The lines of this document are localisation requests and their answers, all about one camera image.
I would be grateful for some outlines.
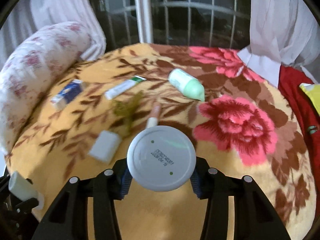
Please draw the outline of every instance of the red cloth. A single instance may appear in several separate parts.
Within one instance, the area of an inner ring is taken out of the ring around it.
[[[296,115],[301,127],[303,138],[306,142],[313,176],[317,187],[316,217],[320,214],[320,117],[309,98],[299,88],[301,83],[313,84],[305,74],[292,67],[280,67],[278,89],[287,99]],[[309,126],[318,127],[318,131],[310,135]]]

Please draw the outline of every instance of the floral blanket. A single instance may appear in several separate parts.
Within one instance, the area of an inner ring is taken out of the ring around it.
[[[68,178],[95,177],[125,158],[130,142],[146,125],[152,103],[162,105],[160,125],[184,132],[196,153],[227,176],[251,175],[275,207],[292,240],[311,228],[316,192],[308,151],[296,116],[281,93],[248,69],[231,49],[136,44],[105,54],[95,62],[72,66],[39,102],[7,155],[10,171],[31,178],[45,195],[41,219]],[[184,97],[168,82],[174,68],[196,77],[205,87],[205,102]],[[126,101],[143,90],[133,116],[132,134],[105,165],[87,155],[102,130],[120,131],[124,122],[112,113],[104,92],[134,75],[147,81],[120,95]],[[81,79],[87,88],[57,112],[50,98],[68,82]],[[228,239],[233,239],[230,198]],[[156,193],[132,182],[116,202],[123,239],[199,239],[206,201],[188,182],[177,190]],[[92,202],[88,229],[93,237]]]

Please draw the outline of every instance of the silver screw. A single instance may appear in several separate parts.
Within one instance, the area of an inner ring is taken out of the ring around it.
[[[212,174],[212,175],[216,175],[216,174],[218,173],[218,170],[215,169],[215,168],[210,168],[210,169],[208,169],[208,172],[209,172],[210,174]]]
[[[106,176],[111,176],[113,174],[113,170],[112,169],[107,169],[104,171],[104,175]]]
[[[78,181],[78,178],[77,177],[72,177],[71,179],[69,179],[69,182],[71,183],[71,184],[74,184],[74,183],[76,183]]]
[[[244,176],[244,181],[250,183],[252,182],[252,178],[250,176]]]

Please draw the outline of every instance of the floral pillow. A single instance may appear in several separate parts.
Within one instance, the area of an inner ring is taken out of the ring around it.
[[[90,46],[77,22],[45,26],[10,55],[0,72],[0,152],[8,154],[43,93]]]

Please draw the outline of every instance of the sheer curtain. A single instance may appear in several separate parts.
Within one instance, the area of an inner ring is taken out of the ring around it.
[[[88,0],[20,0],[0,30],[0,69],[15,48],[46,25],[76,21],[91,36],[91,46],[81,57],[94,60],[103,55],[106,38]]]
[[[319,54],[320,28],[303,0],[251,0],[250,45],[238,53],[249,68],[278,87],[280,64],[316,76]]]

